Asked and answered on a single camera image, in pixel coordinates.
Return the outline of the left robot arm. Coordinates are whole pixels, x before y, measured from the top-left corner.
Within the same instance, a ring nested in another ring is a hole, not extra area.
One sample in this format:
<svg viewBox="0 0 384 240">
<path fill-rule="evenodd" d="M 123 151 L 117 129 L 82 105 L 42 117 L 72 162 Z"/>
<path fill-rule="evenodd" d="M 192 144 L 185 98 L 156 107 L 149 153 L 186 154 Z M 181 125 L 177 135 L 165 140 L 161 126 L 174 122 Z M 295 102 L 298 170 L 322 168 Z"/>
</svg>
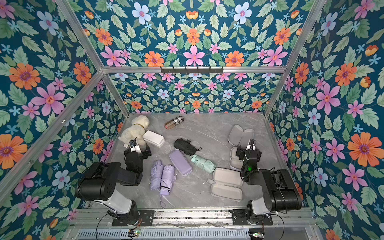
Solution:
<svg viewBox="0 0 384 240">
<path fill-rule="evenodd" d="M 109 209 L 108 214 L 117 220 L 136 222 L 139 212 L 135 201 L 124 197 L 116 185 L 139 186 L 143 178 L 144 160 L 152 155 L 147 144 L 140 147 L 131 140 L 124 151 L 126 167 L 121 163 L 94 163 L 83 173 L 75 195 L 85 201 L 97 202 Z"/>
</svg>

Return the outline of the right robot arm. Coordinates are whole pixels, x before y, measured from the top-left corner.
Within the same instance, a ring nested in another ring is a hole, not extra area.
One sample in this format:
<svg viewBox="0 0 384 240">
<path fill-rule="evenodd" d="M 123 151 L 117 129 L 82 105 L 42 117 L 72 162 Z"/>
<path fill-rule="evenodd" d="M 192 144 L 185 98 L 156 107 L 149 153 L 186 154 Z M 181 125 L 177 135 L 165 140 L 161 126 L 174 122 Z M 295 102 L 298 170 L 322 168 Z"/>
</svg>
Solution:
<svg viewBox="0 0 384 240">
<path fill-rule="evenodd" d="M 240 169 L 242 181 L 262 188 L 262 197 L 249 201 L 246 206 L 245 219 L 249 224 L 256 225 L 273 213 L 287 214 L 302 208 L 301 196 L 288 170 L 258 167 L 262 152 L 254 139 L 249 140 L 240 156 L 243 159 Z"/>
</svg>

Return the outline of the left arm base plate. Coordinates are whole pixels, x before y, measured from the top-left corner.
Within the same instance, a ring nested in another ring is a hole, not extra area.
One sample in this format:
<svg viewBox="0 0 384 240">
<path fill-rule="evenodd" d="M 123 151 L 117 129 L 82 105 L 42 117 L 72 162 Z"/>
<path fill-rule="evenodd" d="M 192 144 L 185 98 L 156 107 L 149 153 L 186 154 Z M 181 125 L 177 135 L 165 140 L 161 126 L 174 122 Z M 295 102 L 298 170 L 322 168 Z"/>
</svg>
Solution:
<svg viewBox="0 0 384 240">
<path fill-rule="evenodd" d="M 152 226 L 155 211 L 153 210 L 131 210 L 127 214 L 117 214 L 114 217 L 113 227 L 136 227 L 138 225 L 148 227 Z"/>
</svg>

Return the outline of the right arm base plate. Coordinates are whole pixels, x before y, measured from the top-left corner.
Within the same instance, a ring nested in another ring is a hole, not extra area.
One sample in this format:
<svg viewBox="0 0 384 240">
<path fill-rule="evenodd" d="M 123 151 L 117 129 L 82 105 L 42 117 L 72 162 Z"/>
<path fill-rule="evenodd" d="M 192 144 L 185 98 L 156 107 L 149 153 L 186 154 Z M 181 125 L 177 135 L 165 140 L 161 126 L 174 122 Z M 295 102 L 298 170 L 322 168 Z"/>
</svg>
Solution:
<svg viewBox="0 0 384 240">
<path fill-rule="evenodd" d="M 234 226 L 272 226 L 273 220 L 271 215 L 255 215 L 251 210 L 232 209 L 229 210 L 232 214 Z"/>
</svg>

